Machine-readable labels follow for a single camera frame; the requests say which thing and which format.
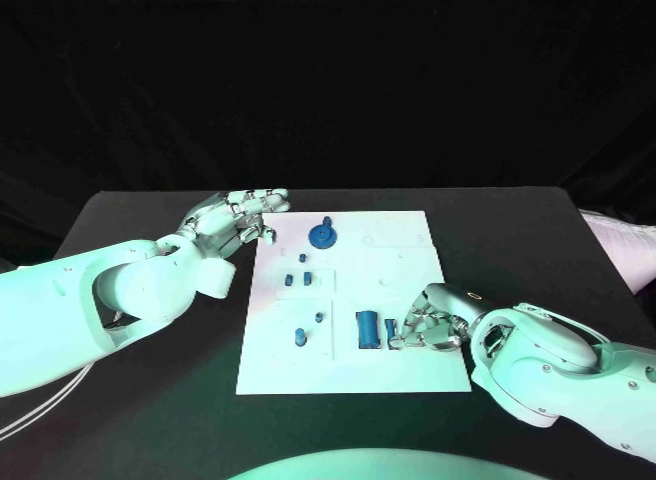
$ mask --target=white board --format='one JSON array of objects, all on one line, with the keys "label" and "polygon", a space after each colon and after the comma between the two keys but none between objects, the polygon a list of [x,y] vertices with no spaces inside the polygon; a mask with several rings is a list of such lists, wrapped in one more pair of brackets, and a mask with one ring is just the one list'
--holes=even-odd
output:
[{"label": "white board", "polygon": [[[319,250],[309,232],[325,216],[338,242]],[[397,320],[400,333],[423,289],[444,281],[425,213],[264,217],[278,239],[273,246],[258,242],[237,394],[472,391],[462,351],[388,348],[385,319]],[[313,276],[309,286],[304,272]],[[356,312],[364,310],[378,312],[381,349],[359,349]],[[296,345],[297,328],[309,339],[303,347]]]}]

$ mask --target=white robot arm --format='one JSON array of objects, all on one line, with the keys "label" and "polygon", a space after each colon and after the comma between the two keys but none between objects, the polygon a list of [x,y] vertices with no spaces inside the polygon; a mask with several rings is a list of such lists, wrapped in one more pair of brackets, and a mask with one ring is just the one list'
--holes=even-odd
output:
[{"label": "white robot arm", "polygon": [[[133,240],[0,275],[0,397],[49,383],[166,327],[196,292],[225,298],[244,243],[276,231],[287,190],[214,195],[178,232]],[[127,314],[126,322],[104,322]]]},{"label": "white robot arm", "polygon": [[[593,344],[567,325],[594,337]],[[391,345],[444,352],[464,340],[472,379],[519,420],[549,427],[568,417],[611,447],[656,463],[655,350],[611,343],[534,305],[496,309],[473,292],[431,284]]]}]

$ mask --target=black curtain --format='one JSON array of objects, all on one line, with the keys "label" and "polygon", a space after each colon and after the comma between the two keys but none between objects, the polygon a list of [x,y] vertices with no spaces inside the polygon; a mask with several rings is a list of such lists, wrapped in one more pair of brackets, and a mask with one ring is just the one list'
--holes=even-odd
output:
[{"label": "black curtain", "polygon": [[493,185],[656,220],[656,1],[0,2],[12,261],[101,190]]}]

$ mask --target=black table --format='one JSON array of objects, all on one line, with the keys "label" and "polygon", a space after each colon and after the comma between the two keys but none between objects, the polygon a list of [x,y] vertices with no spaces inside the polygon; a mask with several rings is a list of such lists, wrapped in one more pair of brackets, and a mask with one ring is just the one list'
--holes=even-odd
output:
[{"label": "black table", "polygon": [[[211,194],[100,193],[58,256],[160,238]],[[656,348],[655,328],[561,189],[310,190],[293,191],[291,202],[294,211],[424,210],[450,282]],[[247,246],[231,259],[228,299],[199,295],[185,316],[101,360],[62,405],[0,443],[0,478],[228,478],[356,447],[457,453],[549,478],[656,478],[656,465],[568,419],[549,429],[518,421],[476,385],[472,393],[237,396],[254,258]],[[0,400],[0,427],[65,382]]]}]

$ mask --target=robotic hand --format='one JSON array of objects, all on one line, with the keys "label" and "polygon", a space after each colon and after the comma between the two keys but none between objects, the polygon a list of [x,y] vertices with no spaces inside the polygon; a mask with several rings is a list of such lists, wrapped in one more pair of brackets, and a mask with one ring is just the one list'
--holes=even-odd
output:
[{"label": "robotic hand", "polygon": [[[196,292],[227,297],[237,269],[225,259],[260,237],[274,243],[263,213],[286,212],[287,196],[284,189],[216,194],[156,242],[133,240],[0,275],[0,397],[159,331]],[[108,310],[136,321],[111,322]]]},{"label": "robotic hand", "polygon": [[611,447],[656,463],[656,350],[611,343],[534,305],[496,309],[476,293],[431,284],[391,346],[446,352],[464,340],[476,363],[472,379],[519,420],[549,427],[568,417]]}]

